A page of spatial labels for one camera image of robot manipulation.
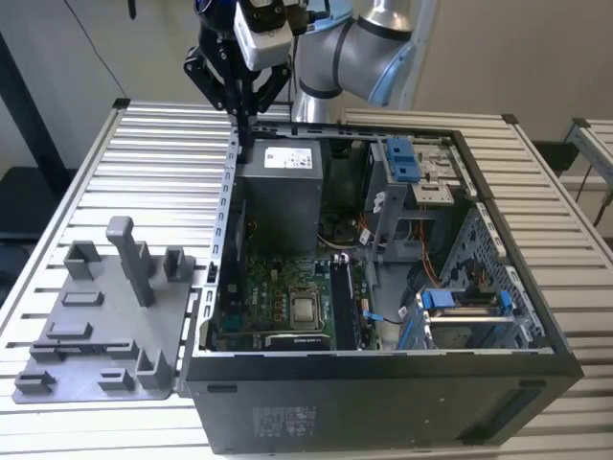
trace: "motherboard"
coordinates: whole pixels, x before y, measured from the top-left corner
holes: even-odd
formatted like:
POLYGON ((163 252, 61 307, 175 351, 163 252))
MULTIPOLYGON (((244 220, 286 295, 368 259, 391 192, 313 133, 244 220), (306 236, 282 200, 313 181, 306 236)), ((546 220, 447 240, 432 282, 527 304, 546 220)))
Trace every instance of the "motherboard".
MULTIPOLYGON (((218 349, 243 352, 282 346, 291 349, 292 341, 300 340, 304 345, 309 340, 312 350, 336 350, 330 264, 327 259, 249 255, 242 309, 222 311, 218 349)), ((358 317, 358 310, 369 302, 362 262, 352 261, 351 282, 354 296, 351 304, 343 308, 358 317)), ((367 335, 365 340, 370 344, 370 334, 367 335)))

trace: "label sticker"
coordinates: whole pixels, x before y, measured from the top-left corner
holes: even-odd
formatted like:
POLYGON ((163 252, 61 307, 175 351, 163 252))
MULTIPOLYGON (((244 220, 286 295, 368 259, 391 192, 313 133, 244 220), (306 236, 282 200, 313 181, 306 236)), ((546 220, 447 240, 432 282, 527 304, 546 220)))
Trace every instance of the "label sticker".
POLYGON ((310 170, 313 168, 310 149, 269 147, 264 158, 265 168, 286 170, 310 170))
POLYGON ((315 428, 316 411, 314 405, 254 407, 254 434, 258 438, 309 438, 315 428))

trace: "slotted aluminum table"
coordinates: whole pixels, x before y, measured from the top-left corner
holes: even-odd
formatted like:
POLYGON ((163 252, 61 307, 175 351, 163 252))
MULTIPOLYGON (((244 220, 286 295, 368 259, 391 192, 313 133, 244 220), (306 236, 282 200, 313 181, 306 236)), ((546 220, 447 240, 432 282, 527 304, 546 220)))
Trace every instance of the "slotted aluminum table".
MULTIPOLYGON (((285 107, 273 106, 262 118, 286 117, 285 107)), ((500 116, 351 110, 346 118, 351 125, 463 133, 586 378, 500 449, 292 458, 613 458, 613 255, 524 131, 500 116)), ((224 113, 203 105, 133 102, 112 111, 0 310, 0 453, 213 456, 191 400, 176 395, 161 402, 16 405, 11 393, 66 277, 62 260, 72 240, 93 240, 101 253, 112 253, 105 225, 113 215, 130 215, 135 238, 147 241, 153 254, 182 244, 198 267, 206 266, 230 129, 224 113)), ((202 273, 196 270, 195 287, 202 286, 202 273)))
POLYGON ((568 140, 585 155, 609 189, 613 189, 613 120, 577 118, 568 140))

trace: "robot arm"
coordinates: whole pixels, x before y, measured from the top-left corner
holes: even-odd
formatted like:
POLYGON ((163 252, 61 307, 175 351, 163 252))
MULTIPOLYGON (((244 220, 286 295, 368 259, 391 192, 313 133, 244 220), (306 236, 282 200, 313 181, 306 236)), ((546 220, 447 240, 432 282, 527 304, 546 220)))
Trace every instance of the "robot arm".
POLYGON ((293 36, 329 13, 307 11, 299 0, 195 0, 194 9, 200 34, 184 70, 217 110, 228 112, 240 143, 250 145, 257 113, 268 109, 291 75, 293 36), (256 89, 265 68, 271 74, 256 89))
MULTIPOLYGON (((341 17, 334 7, 340 9, 342 3, 349 2, 333 2, 331 17, 341 17)), ((389 104, 397 85, 407 81, 417 51, 411 41, 410 3, 374 0, 357 20, 349 15, 343 21, 328 21, 329 27, 300 38, 295 121, 337 123, 343 91, 372 105, 389 104)))
POLYGON ((410 41, 410 2, 374 0, 354 21, 349 0, 195 0, 198 46, 184 64, 187 75, 251 145, 251 126, 290 78, 288 55, 298 43, 300 91, 294 120, 336 123, 332 108, 343 90, 384 106, 397 82, 406 81, 416 47, 410 41), (307 3, 313 10, 307 10, 307 3), (254 81, 271 68, 259 88, 254 81))

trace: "blue drive bracket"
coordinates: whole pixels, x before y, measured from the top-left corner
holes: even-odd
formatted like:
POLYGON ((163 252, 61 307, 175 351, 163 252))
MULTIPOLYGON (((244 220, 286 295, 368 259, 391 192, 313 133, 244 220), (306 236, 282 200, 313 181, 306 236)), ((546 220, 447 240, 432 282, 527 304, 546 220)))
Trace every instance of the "blue drive bracket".
POLYGON ((413 145, 407 139, 396 137, 388 137, 385 142, 385 156, 390 163, 394 179, 397 182, 420 182, 421 168, 415 157, 413 145))

